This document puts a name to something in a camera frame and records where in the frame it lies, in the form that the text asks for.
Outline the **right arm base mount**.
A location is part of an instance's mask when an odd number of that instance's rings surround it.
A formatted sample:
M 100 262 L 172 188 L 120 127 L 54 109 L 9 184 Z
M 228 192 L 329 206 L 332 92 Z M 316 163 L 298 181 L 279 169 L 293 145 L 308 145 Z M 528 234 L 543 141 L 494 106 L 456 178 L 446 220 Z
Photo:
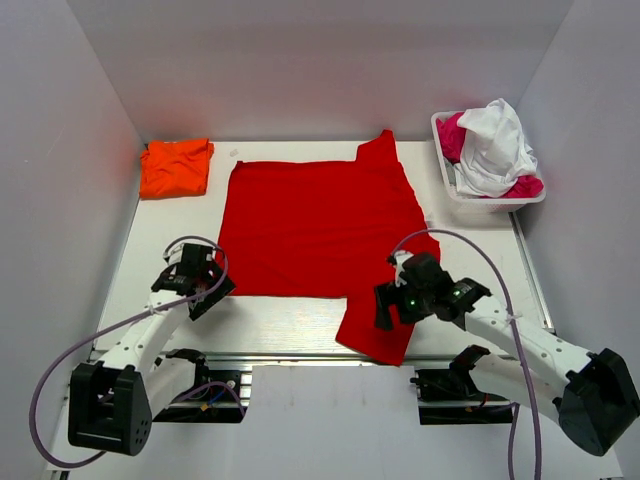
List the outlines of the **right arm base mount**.
M 471 380 L 470 372 L 490 351 L 481 346 L 465 348 L 447 368 L 423 368 L 409 382 L 416 388 L 422 426 L 510 424 L 513 406 L 495 394 L 485 393 Z

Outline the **red t-shirt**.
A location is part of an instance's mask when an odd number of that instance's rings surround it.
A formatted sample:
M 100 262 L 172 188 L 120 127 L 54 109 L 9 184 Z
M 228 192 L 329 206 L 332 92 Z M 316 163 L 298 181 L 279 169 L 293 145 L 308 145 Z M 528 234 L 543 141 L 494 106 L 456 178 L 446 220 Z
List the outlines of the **red t-shirt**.
M 394 279 L 387 258 L 440 255 L 391 131 L 360 145 L 352 161 L 239 162 L 229 179 L 218 243 L 237 296 L 344 298 L 339 344 L 398 366 L 413 328 L 375 327 L 374 289 Z

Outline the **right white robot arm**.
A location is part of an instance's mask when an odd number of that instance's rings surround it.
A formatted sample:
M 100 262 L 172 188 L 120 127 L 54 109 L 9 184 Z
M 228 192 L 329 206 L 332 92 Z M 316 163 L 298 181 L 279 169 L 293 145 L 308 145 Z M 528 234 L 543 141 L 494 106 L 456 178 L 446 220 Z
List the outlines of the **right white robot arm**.
M 374 289 L 376 328 L 390 332 L 391 314 L 413 325 L 427 317 L 451 323 L 510 354 L 470 345 L 436 386 L 457 398 L 493 394 L 555 422 L 583 451 L 601 457 L 639 417 L 639 395 L 624 359 L 591 352 L 521 323 L 488 288 L 455 281 L 434 256 L 400 250 L 387 259 L 394 279 Z

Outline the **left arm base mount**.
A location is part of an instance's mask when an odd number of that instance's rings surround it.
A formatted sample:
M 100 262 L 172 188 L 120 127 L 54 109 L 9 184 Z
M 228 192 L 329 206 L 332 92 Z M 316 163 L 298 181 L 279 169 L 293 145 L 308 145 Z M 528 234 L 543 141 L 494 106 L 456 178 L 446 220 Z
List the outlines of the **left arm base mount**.
M 155 423 L 239 424 L 248 411 L 251 372 L 210 364 L 206 356 L 193 349 L 174 349 L 157 357 L 152 370 L 156 373 L 170 360 L 184 360 L 194 367 L 187 378 L 187 389 L 153 419 Z

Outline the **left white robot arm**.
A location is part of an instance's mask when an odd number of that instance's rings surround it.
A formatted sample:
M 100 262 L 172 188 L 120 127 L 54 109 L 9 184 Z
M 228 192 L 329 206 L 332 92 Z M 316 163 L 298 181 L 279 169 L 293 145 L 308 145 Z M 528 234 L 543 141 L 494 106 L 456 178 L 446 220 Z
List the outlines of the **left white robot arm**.
M 143 319 L 96 362 L 72 372 L 67 438 L 75 447 L 137 455 L 154 418 L 174 401 L 199 399 L 211 387 L 203 353 L 167 350 L 175 331 L 196 321 L 233 292 L 220 249 L 184 243 L 150 288 Z

